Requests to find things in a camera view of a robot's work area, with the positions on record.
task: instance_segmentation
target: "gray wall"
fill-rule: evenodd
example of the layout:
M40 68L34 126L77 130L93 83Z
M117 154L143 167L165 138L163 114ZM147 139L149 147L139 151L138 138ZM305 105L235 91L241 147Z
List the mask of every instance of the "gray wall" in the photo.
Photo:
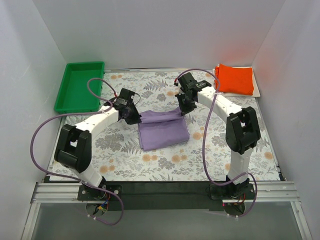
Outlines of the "gray wall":
M320 239L320 2L287 0L253 62L259 104L284 176Z
M0 1L0 239L20 239L36 181L30 139L54 115L66 62L31 0ZM36 158L46 167L59 121L36 140Z
M251 65L285 0L33 0L67 62Z

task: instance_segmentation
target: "folded purple garment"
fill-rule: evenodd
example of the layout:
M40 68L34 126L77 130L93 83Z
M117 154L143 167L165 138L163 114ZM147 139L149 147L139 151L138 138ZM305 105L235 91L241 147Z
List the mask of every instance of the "folded purple garment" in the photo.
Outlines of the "folded purple garment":
M140 147L144 151L165 148L188 141L188 128L180 108L167 112L141 112L138 124Z

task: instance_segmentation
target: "folded orange shirt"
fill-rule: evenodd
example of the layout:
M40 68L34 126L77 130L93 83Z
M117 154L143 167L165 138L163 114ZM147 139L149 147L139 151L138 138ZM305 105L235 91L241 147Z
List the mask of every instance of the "folded orange shirt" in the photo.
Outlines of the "folded orange shirt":
M220 92L252 96L254 93L253 71L251 67L235 68L220 63L215 67L215 75L220 80Z

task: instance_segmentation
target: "green plastic bin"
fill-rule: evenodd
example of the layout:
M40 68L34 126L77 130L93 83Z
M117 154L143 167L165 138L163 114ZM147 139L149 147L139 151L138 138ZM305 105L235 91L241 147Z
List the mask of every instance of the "green plastic bin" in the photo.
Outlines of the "green plastic bin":
M99 99L87 89L87 82L92 78L104 77L103 61L68 63L65 67L54 110L60 114L96 112L99 110ZM94 80L91 90L101 95L102 82Z

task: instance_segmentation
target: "purple cable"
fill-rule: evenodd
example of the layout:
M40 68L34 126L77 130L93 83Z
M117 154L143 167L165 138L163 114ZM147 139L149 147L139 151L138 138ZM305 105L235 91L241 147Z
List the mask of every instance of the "purple cable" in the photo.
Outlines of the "purple cable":
M208 74L210 74L212 77L215 78L215 80L217 81L217 88L215 90L215 92L219 92L219 89L220 89L220 80L210 71L207 71L205 69L201 69L201 68L191 68L191 69L188 69L188 70L185 70L183 71L182 73L179 74L179 76L176 78L180 78L183 74L187 73L187 72L190 72L190 71L194 71L194 70L198 70L198 71L203 71L203 72L206 72ZM211 117L211 114L214 110L214 106L215 106L215 102L216 102L216 99L217 99L217 94L214 94L214 97L213 97L213 100L212 100L212 104L211 104L211 107L210 107L210 111L209 111L209 114L208 114L208 117L206 119L206 122L205 122L205 126L204 126L204 132L203 132L203 141L202 141L202 161L203 161L203 168L204 168L204 172L205 172L205 175L206 177L209 179L210 183L216 185L216 186L219 186L219 187L222 187L222 186L226 186L228 184L231 184L233 181L237 180L238 178L242 177L243 175L250 175L253 179L253 182L254 182L254 186L255 186L255 195L254 195L254 198L253 198L253 202L251 204L251 206L249 207L248 211L246 211L244 214L240 215L239 217L244 217L245 215L247 215L251 209L253 208L255 202L256 202L256 199L257 199L257 193L258 193L258 185L257 185L257 181L255 179L255 177L252 175L252 173L250 172L243 172L241 174L239 174L238 176L236 176L235 178L227 181L227 182L224 182L224 183L218 183L218 182L215 182L211 179L209 173L208 173L208 169L207 169L207 164L206 164L206 153L205 153L205 150L206 150L206 138L207 138L207 131L208 131L208 125L209 125L209 121L210 121L210 117Z
M101 79L101 78L92 78L92 79L90 79L90 80L88 81L88 83L87 83L87 87L88 87L89 92L92 93L95 97L98 97L98 96L95 95L95 94L91 91L91 89L90 89L90 87L89 87L89 83L90 83L92 80L101 80L102 82L106 83L109 87L111 87L110 84L108 84L105 80L103 80L103 79ZM95 114L102 114L102 113L108 112L108 111L113 107L113 104L112 104L111 101L109 101L109 100L107 100L107 99L104 99L104 98L102 98L102 97L98 97L98 98L99 98L100 100L103 100L103 101L108 102L108 103L110 104L110 107L107 108L107 109L104 110L104 111L78 112L78 113L64 113L64 114L59 114L59 115L50 117L49 119L45 120L43 123L41 123L41 124L37 127L37 129L34 131L34 134L32 135L31 142L30 142L30 156L31 156L31 160L32 160L33 164L34 164L39 170L41 170L42 172L45 172L46 174L50 174L50 175L53 175L53 176L58 176L58 177L63 177L63 178L69 178L69 179L73 179L73 180L82 182L81 179L79 179L79 178L77 178L77 177L68 176L68 175L64 175L64 174L54 173L54 172L48 171L48 170L44 169L43 167L41 167L41 166L37 163L37 161L36 161L36 159L35 159L35 155L34 155L34 143L35 143L35 138L36 138L38 132L40 131L40 129L41 129L45 124L47 124L48 122L50 122L50 121L52 121L52 120L54 120L54 119L61 118L61 117L67 117L67 116L75 116L75 115L95 115ZM117 221L115 221L115 222L109 223L109 222L107 222L107 221L105 221L105 220L103 220L103 219L100 219L100 218L98 218L98 217L95 218L95 217L92 216L92 215L90 215L90 216L91 216L92 218L95 218L95 219L98 220L99 222L102 222L102 223L104 223L104 224L106 224L106 225L109 225L109 226L113 226L113 225L116 225L117 223L119 223L120 220L122 219L123 215L124 215L124 209L125 209L124 203L122 202L121 198L120 198L118 195L114 194L112 191L108 191L108 190L106 190L106 189L93 186L93 185L91 185L91 184L89 184L89 183L85 183L85 182L82 182L82 183L83 183L84 185L88 186L89 188L97 189L97 190L103 191L103 192L105 192L105 193L107 193L107 194L111 194L111 195L115 196L115 198L118 199L119 202L120 202L120 204L121 204L121 215L120 215L119 219L118 219Z

